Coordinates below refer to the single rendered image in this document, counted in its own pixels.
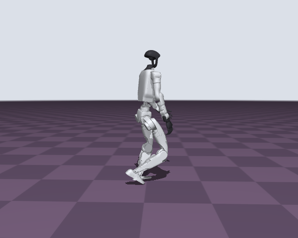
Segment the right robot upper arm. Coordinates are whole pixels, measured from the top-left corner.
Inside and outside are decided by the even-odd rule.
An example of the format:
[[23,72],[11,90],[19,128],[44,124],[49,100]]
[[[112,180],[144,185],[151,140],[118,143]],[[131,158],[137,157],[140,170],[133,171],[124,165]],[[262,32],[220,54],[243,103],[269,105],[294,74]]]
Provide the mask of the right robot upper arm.
[[161,89],[161,73],[160,72],[157,72],[157,71],[151,71],[150,72],[150,77],[153,81],[153,89],[154,89],[154,96],[153,98],[156,100],[156,101],[160,101],[159,99],[159,94],[161,93],[160,92],[160,89]]

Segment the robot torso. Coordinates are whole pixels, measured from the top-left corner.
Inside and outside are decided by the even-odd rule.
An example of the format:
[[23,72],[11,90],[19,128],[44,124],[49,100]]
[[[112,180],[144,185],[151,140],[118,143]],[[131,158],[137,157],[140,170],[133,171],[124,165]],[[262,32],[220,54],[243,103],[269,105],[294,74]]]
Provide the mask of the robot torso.
[[151,118],[149,103],[154,102],[154,89],[153,81],[150,77],[150,72],[155,71],[152,69],[142,70],[139,76],[139,86],[138,86],[138,101],[143,101],[141,108],[137,111],[137,119],[140,123],[144,124],[143,120],[146,116]]

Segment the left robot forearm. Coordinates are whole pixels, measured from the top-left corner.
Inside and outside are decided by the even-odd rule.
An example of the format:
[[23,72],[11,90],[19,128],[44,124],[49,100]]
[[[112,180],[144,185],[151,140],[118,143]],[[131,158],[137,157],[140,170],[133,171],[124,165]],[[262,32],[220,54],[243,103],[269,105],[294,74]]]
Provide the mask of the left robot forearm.
[[149,104],[159,112],[159,107],[155,101],[153,103],[149,103]]

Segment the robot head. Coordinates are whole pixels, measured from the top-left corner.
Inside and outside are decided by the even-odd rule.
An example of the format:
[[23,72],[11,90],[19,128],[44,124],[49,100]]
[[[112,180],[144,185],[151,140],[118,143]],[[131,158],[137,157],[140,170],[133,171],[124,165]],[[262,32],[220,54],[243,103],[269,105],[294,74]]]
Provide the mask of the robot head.
[[[154,50],[149,50],[145,53],[144,56],[146,58],[149,58],[149,60],[151,60],[151,63],[152,63],[152,64],[147,65],[147,67],[144,70],[156,68],[157,61],[158,61],[158,58],[160,57],[160,54]],[[154,64],[154,60],[155,60],[155,64]]]

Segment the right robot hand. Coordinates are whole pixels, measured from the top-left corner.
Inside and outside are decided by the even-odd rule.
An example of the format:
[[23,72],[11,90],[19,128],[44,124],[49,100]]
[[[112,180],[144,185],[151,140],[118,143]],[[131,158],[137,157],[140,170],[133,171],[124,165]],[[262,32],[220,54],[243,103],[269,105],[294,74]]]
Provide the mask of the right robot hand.
[[163,121],[166,122],[166,127],[168,130],[168,133],[166,135],[169,135],[173,131],[172,122],[170,121],[170,118],[166,119],[165,116],[163,116],[162,118],[163,118]]

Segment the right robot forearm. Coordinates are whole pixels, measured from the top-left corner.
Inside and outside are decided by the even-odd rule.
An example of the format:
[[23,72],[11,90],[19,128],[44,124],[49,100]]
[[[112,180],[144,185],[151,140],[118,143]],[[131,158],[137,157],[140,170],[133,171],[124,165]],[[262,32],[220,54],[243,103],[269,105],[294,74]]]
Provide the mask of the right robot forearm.
[[166,119],[168,119],[169,114],[167,113],[167,110],[166,110],[166,107],[165,107],[165,102],[164,102],[164,97],[163,97],[162,93],[159,94],[159,99],[160,99],[160,101],[157,103],[157,105],[159,107],[161,117],[165,116]]

